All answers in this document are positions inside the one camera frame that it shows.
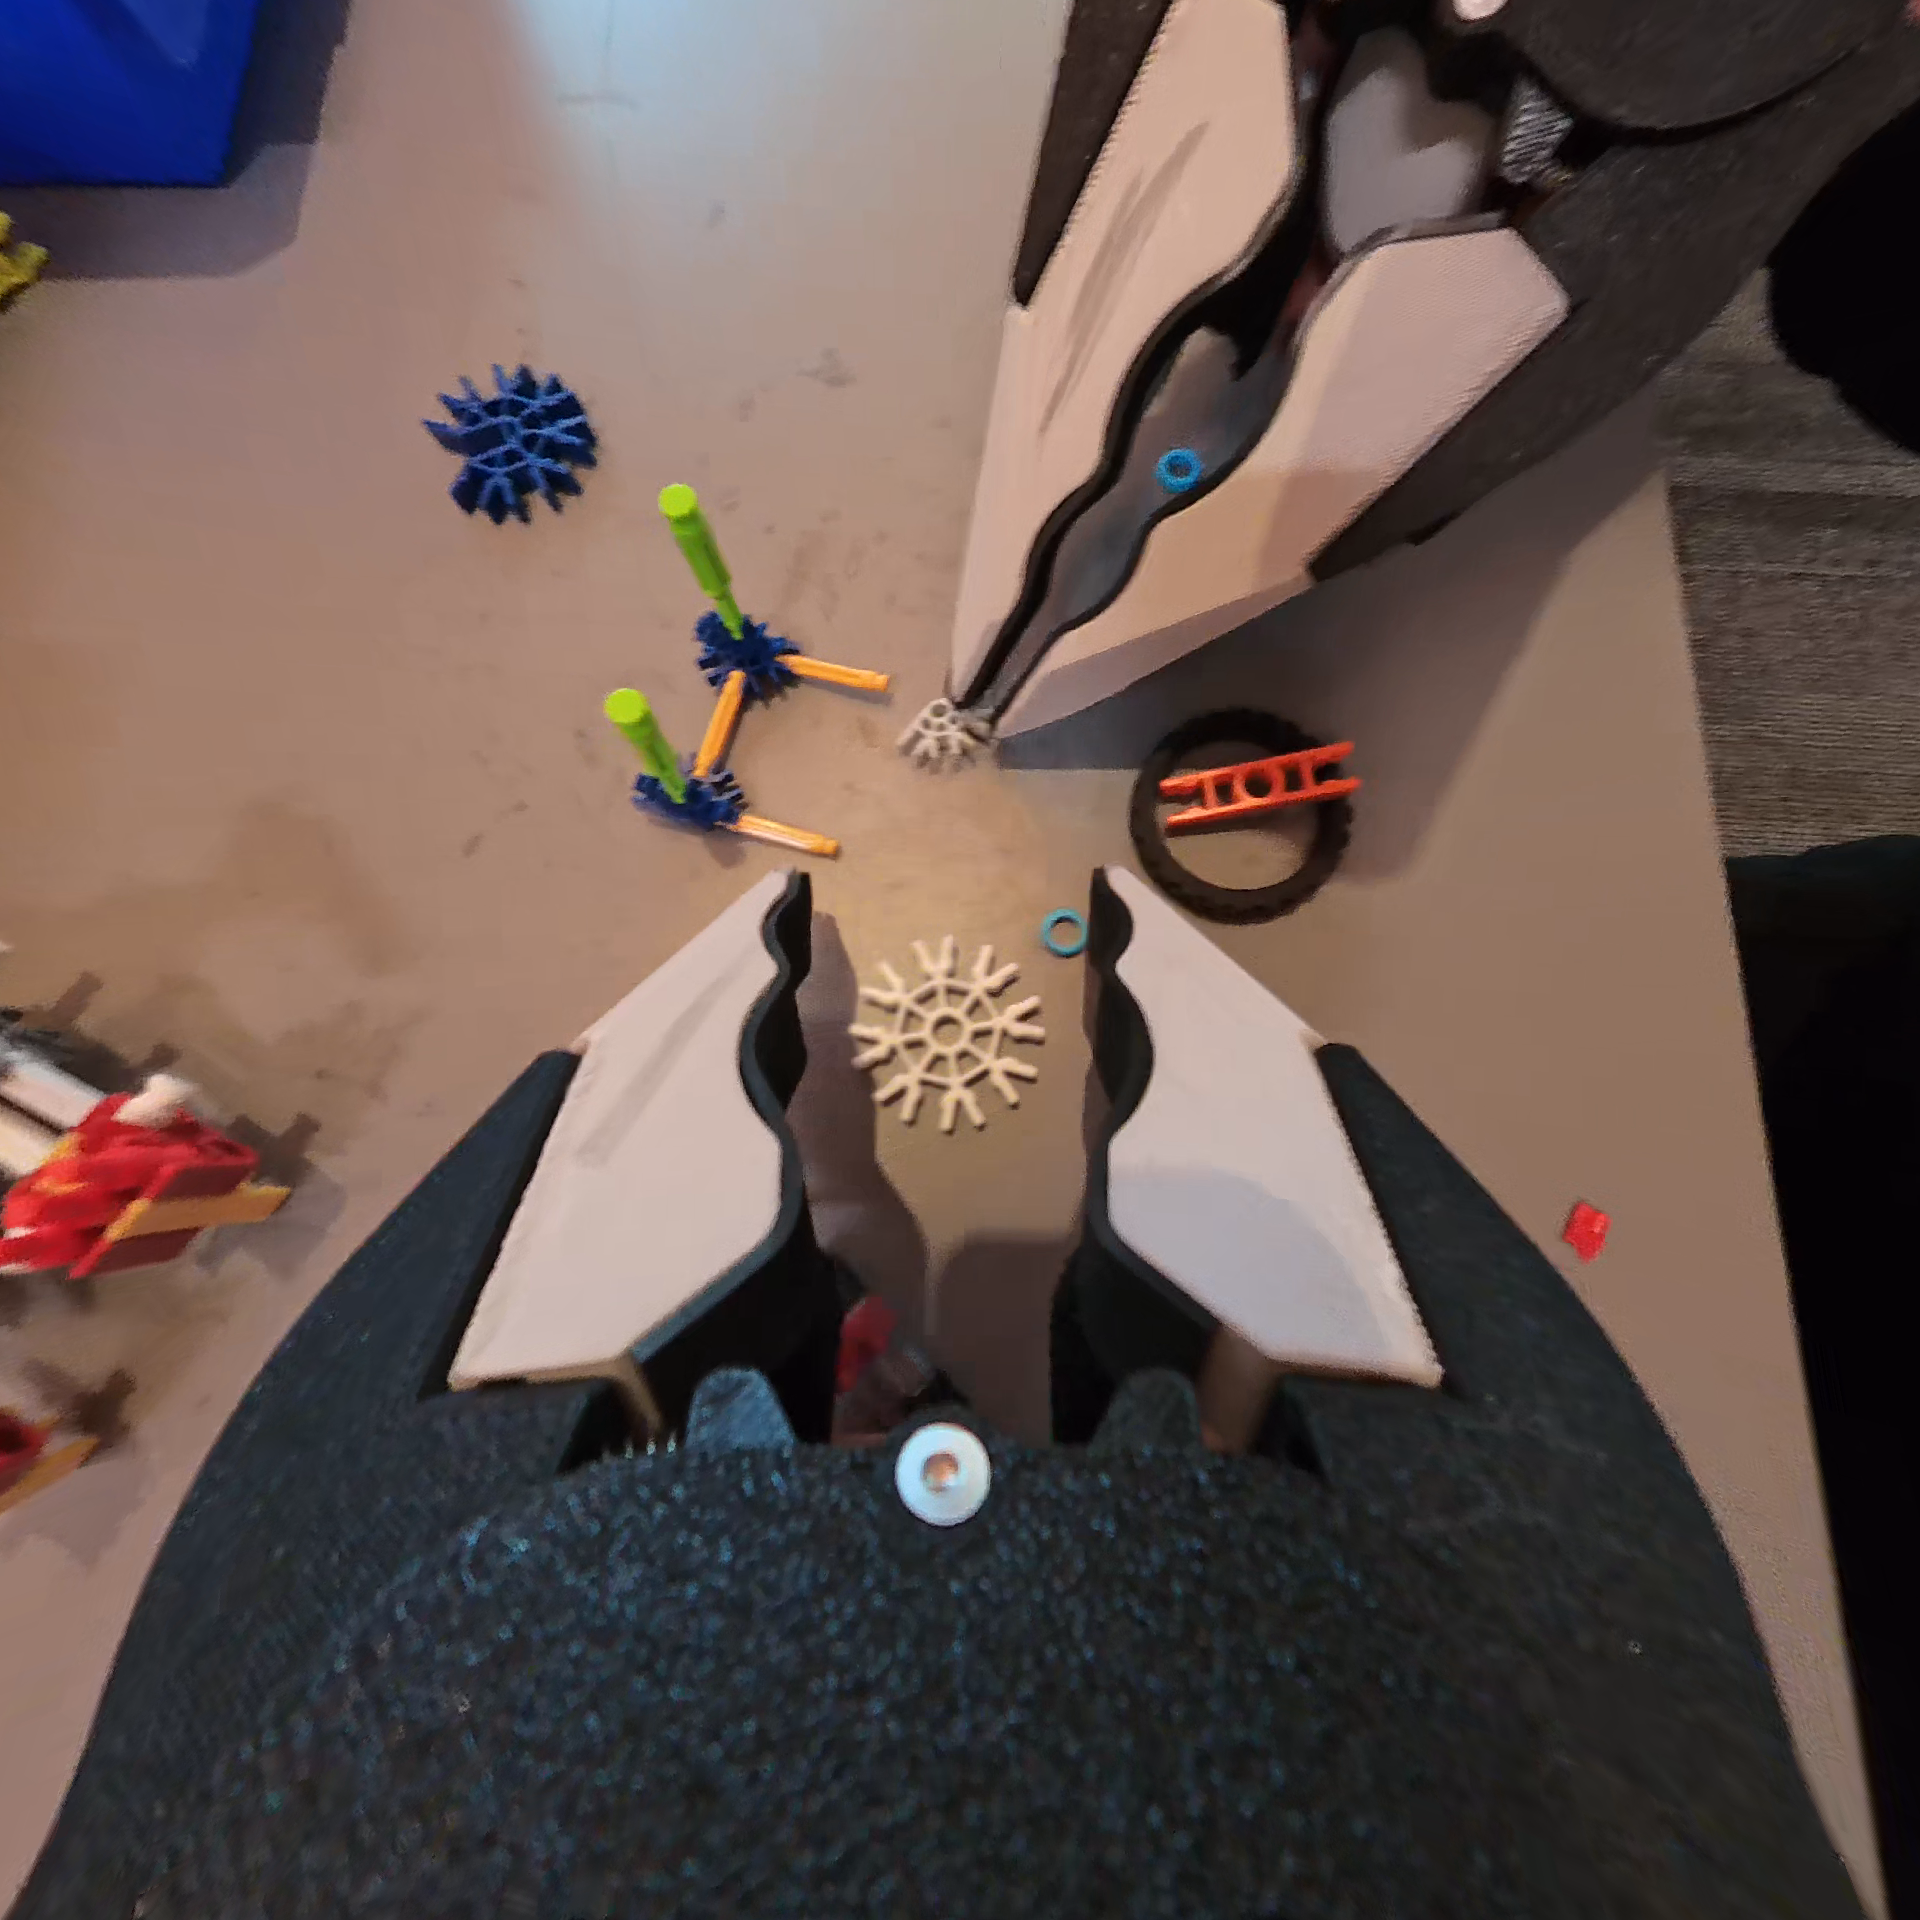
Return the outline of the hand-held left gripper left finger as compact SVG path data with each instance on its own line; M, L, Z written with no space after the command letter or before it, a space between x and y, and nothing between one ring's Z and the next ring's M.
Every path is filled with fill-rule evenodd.
M772 1349L806 1331L810 1202L790 1107L807 1068L799 995L811 891L756 881L571 1048L558 1115L448 1387L616 1378L670 1389L746 1319Z

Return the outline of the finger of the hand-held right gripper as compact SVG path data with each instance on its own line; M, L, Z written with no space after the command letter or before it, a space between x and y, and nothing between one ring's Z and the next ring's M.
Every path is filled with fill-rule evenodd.
M1281 228L1296 104L1283 5L1068 7L951 624L951 703L976 721L1011 722L1068 537L1199 309Z
M1569 319L1504 226L1385 237L1304 324L1262 440L1159 519L1118 596L1050 645L1001 736L1062 722L1307 587L1310 562Z

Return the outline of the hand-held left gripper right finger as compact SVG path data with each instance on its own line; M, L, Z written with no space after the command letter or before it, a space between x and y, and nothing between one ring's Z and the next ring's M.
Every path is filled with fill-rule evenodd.
M1441 1385L1324 1037L1122 867L1092 873L1088 965L1100 1252L1286 1372Z

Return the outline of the small white connector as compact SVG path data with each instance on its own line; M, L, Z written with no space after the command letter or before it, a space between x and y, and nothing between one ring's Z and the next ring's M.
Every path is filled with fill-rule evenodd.
M926 703L896 739L896 751L921 768L967 764L994 744L994 721L950 697Z

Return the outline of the blue green orange rod assembly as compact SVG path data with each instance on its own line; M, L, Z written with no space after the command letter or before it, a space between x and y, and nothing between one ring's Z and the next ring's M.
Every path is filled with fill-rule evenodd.
M698 665L714 704L698 751L683 757L666 739L640 690L616 689L603 700L607 721L639 759L631 804L648 819L691 832L727 832L806 857L839 857L838 839L753 812L729 768L739 725L750 708L771 704L796 683L887 692L892 677L807 657L769 624L746 615L695 488L664 488L658 513L710 602L710 611L695 624L695 640Z

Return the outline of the black rubber tyre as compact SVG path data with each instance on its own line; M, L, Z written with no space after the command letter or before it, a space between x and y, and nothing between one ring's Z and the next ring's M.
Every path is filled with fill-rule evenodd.
M1175 851L1175 843L1185 836L1227 832L1230 828L1167 832L1162 817L1151 810L1147 786L1153 786L1154 778L1170 776L1185 767L1241 762L1270 752L1292 752L1339 741L1324 741L1279 713L1247 707L1204 712L1167 731L1136 776L1127 812L1129 835L1143 873L1168 901L1203 922L1222 927L1271 924L1307 905L1337 873L1348 851L1355 796L1345 802L1298 808L1262 824L1236 825L1234 829L1270 825L1287 815L1304 815L1312 821L1306 851L1286 879L1241 888L1191 872Z

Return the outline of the white snowflake connector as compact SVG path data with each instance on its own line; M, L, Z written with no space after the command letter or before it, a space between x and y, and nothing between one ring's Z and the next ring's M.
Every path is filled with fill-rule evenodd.
M910 972L878 963L848 1024L850 1066L871 1083L873 1104L942 1137L985 1130L987 1098L1019 1108L1041 1082L1047 1029L1041 997L1019 997L1017 985L1017 963L985 945L964 955L954 937L915 941Z

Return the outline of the orange ladder connector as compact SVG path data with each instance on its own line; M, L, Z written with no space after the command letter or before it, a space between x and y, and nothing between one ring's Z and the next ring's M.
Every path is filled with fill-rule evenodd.
M1151 810L1159 815L1167 832L1203 832L1345 802L1361 791L1361 780L1346 767L1351 751L1351 741L1339 741L1185 767L1154 778L1147 786Z

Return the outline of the red green white toy model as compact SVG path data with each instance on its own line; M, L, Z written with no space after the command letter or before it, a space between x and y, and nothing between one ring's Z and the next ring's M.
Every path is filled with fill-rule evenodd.
M132 1375L39 1357L31 1319L57 1295L178 1265L203 1240L254 1228L294 1195L260 1153L209 1120L175 1072L105 1091L86 1043L2 1011L2 1509L54 1490L105 1452Z

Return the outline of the person's dark clothing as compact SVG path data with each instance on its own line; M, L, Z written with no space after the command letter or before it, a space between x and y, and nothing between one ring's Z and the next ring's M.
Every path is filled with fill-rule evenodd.
M1918 841L1727 867L1890 1915L1918 1915Z

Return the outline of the large blue double connector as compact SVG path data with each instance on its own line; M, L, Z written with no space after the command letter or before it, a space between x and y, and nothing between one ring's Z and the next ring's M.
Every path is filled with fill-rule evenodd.
M495 388L471 379L463 392L440 396L444 419L425 419L425 433L460 459L448 488L468 516L504 523L531 519L531 498L561 513L583 492L582 473L596 466L596 433L578 394L561 376L529 365L492 369Z

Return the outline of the blue plastic storage bin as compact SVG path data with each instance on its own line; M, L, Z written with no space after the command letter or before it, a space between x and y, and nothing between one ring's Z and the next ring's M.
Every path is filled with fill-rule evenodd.
M207 187L319 138L351 3L6 3L2 184Z

